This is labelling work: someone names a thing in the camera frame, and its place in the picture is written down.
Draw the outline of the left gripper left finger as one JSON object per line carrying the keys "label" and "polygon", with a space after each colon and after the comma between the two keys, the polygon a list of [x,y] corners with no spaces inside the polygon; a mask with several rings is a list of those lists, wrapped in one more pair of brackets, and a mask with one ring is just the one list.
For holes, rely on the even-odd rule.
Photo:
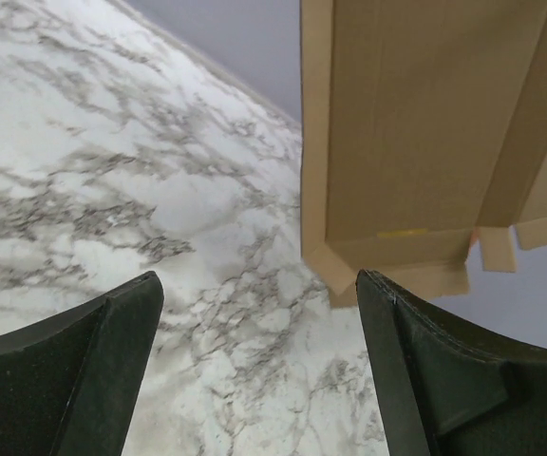
{"label": "left gripper left finger", "polygon": [[160,321],[149,271],[0,335],[0,455],[119,455]]}

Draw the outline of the brown cardboard box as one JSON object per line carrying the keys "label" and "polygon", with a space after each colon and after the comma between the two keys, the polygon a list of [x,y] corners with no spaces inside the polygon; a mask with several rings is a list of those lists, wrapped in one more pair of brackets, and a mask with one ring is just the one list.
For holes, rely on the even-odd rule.
{"label": "brown cardboard box", "polygon": [[547,246],[547,1],[301,5],[301,254],[334,308],[432,299]]}

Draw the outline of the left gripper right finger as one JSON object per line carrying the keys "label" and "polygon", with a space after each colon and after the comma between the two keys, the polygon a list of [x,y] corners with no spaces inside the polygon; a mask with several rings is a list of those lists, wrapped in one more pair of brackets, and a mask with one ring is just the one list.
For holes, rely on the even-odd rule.
{"label": "left gripper right finger", "polygon": [[547,455],[547,349],[486,330],[384,275],[357,302],[393,455]]}

